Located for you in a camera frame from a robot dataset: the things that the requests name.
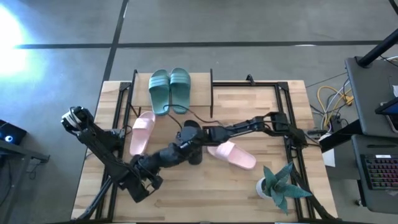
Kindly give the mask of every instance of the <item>white paper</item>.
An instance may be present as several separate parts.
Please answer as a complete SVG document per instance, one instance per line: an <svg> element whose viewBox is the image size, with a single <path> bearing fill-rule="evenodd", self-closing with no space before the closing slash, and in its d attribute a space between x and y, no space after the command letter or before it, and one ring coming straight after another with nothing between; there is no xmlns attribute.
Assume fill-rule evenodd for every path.
<svg viewBox="0 0 398 224"><path fill-rule="evenodd" d="M330 136L329 133L322 135L321 138L319 139L319 141L321 141L322 139L324 139L328 136ZM336 167L335 149L330 149L329 151L322 153L322 157L323 157L323 162L325 163L325 166Z"/></svg>

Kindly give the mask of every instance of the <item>rgb keyboard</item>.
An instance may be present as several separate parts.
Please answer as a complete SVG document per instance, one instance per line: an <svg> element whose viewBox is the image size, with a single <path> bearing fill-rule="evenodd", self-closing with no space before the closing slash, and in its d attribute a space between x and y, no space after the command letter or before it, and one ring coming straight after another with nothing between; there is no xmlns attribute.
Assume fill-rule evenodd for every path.
<svg viewBox="0 0 398 224"><path fill-rule="evenodd" d="M398 190L398 155L361 155L366 182L371 190Z"/></svg>

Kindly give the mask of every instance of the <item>teal slide sandal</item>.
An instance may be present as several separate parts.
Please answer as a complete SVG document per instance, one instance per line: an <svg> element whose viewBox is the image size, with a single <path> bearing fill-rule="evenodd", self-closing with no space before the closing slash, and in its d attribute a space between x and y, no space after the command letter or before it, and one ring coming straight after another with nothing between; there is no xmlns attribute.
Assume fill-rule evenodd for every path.
<svg viewBox="0 0 398 224"><path fill-rule="evenodd" d="M170 79L169 73L158 70L149 79L150 102L155 115L161 116L169 113Z"/></svg>
<svg viewBox="0 0 398 224"><path fill-rule="evenodd" d="M189 108L191 77L185 69L175 68L172 70L170 89L172 92L172 104ZM180 106L173 106L173 110L177 114L185 114L187 112L185 108Z"/></svg>

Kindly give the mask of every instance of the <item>gray floor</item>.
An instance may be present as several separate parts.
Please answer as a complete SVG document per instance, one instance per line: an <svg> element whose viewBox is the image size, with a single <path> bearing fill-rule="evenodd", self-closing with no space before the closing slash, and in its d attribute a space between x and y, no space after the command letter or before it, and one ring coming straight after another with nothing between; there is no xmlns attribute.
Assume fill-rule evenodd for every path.
<svg viewBox="0 0 398 224"><path fill-rule="evenodd" d="M111 43L121 3L2 0L0 24L14 27L2 28L8 35L0 36L0 44ZM387 0L130 1L120 42L381 40L397 22ZM344 72L346 57L364 55L372 47L119 49L110 80L130 80L134 69L184 67L191 72L212 68L215 80L241 80L250 73L257 80L305 80L309 85ZM393 47L384 56L397 54ZM70 218L85 147L59 121L73 105L95 111L108 55L109 49L0 52L0 118L29 132L26 146L51 155L35 180L25 180L11 223ZM311 104L320 108L318 87L341 88L346 79L343 75L308 88ZM322 99L330 93L323 92ZM354 106L341 114L356 119ZM373 223L398 218L355 206L355 181L330 182L340 218Z"/></svg>

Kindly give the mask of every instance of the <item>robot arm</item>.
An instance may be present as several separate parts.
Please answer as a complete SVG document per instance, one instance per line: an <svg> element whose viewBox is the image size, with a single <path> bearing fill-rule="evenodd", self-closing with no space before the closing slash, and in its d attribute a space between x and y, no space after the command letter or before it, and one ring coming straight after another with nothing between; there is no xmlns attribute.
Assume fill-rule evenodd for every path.
<svg viewBox="0 0 398 224"><path fill-rule="evenodd" d="M85 144L105 165L112 182L122 190L127 189L135 202L140 202L159 189L163 179L160 168L176 166L184 161L197 165L202 159L203 146L219 146L228 139L251 132L264 132L270 136L288 136L297 147L307 146L304 132L288 124L284 113L270 112L265 116L231 126L200 127L195 121L186 121L177 133L176 142L152 155L135 155L130 163L118 159L113 152L122 150L124 132L113 129L102 130L94 123L90 112L82 107L70 108L62 116L63 127ZM147 190L145 181L149 180L153 188Z"/></svg>

